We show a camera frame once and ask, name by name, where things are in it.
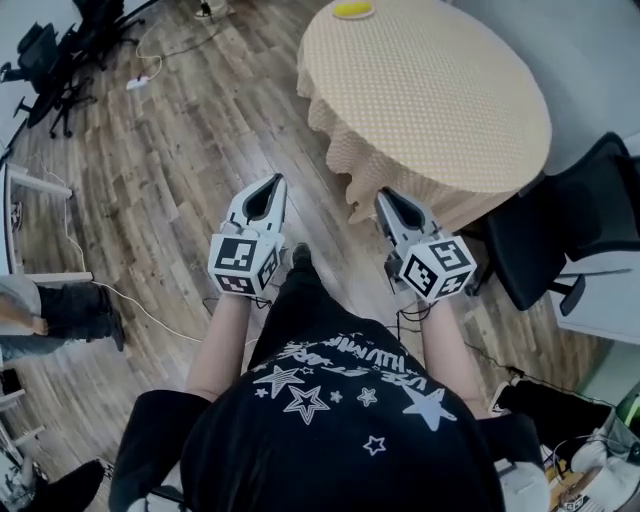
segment sleeve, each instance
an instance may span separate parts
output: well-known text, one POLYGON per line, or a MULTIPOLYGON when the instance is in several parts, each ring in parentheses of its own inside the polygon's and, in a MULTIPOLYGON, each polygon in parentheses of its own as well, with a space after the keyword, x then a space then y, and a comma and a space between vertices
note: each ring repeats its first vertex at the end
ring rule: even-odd
POLYGON ((540 441, 531 418, 508 414, 478 423, 494 461, 530 462, 544 471, 540 441))
POLYGON ((211 402, 178 391, 138 397, 116 458, 109 510, 125 512, 160 485, 178 462, 191 428, 211 402))

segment white desk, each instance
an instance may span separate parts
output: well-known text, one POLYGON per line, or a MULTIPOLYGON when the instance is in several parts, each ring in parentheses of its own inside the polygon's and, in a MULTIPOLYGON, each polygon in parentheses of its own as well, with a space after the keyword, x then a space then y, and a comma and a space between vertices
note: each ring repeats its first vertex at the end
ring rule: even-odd
MULTIPOLYGON (((73 192, 69 188, 39 180, 27 174, 27 170, 13 164, 2 164, 0 168, 0 208, 4 222, 0 222, 0 275, 21 274, 22 265, 16 262, 15 245, 11 229, 11 189, 12 185, 22 185, 38 192, 46 192, 62 197, 65 201, 73 192)), ((36 283, 55 284, 78 281, 92 281, 91 272, 65 272, 60 274, 27 274, 36 283)))

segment black pants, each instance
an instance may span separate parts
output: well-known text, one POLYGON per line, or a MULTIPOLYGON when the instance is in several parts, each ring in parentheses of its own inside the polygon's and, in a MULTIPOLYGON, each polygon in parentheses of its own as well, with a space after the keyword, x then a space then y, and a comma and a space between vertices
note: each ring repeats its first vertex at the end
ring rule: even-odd
POLYGON ((115 321, 105 290, 93 283, 38 286, 41 316, 49 324, 48 336, 0 336, 4 361, 54 352, 69 340, 92 340, 111 336, 115 321))
POLYGON ((289 271, 280 287, 256 342, 249 369, 314 325, 328 323, 339 330, 340 325, 353 324, 354 320, 361 321, 329 295, 311 261, 302 260, 289 271))
POLYGON ((99 461, 87 462, 36 491, 33 501, 20 512, 82 512, 98 493, 103 476, 104 468, 99 461))
POLYGON ((575 395, 556 391, 548 386, 523 380, 508 386, 500 395, 498 405, 513 413, 529 416, 538 432, 540 442, 549 449, 558 448, 560 458, 570 461, 585 443, 586 436, 604 425, 611 407, 588 402, 575 395))

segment hand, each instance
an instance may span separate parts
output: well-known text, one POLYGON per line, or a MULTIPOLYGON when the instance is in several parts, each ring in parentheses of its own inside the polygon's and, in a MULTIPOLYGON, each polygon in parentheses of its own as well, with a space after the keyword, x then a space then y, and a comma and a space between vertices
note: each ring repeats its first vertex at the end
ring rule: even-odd
POLYGON ((34 334, 39 334, 40 336, 46 336, 49 334, 49 324, 47 324, 47 321, 44 318, 34 316, 31 325, 33 327, 34 334))

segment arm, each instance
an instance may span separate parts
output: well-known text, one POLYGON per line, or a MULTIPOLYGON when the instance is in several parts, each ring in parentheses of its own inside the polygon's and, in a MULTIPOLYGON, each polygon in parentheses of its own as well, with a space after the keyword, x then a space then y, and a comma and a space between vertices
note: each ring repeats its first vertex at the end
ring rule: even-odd
POLYGON ((200 353, 189 371, 187 393, 213 402, 240 376, 250 311, 247 297, 220 297, 200 353))
POLYGON ((457 394, 476 419, 488 418, 474 367, 448 300, 441 300, 420 323, 427 371, 457 394))
POLYGON ((46 322, 16 306, 11 300, 0 296, 0 320, 22 325, 36 334, 46 334, 46 322))

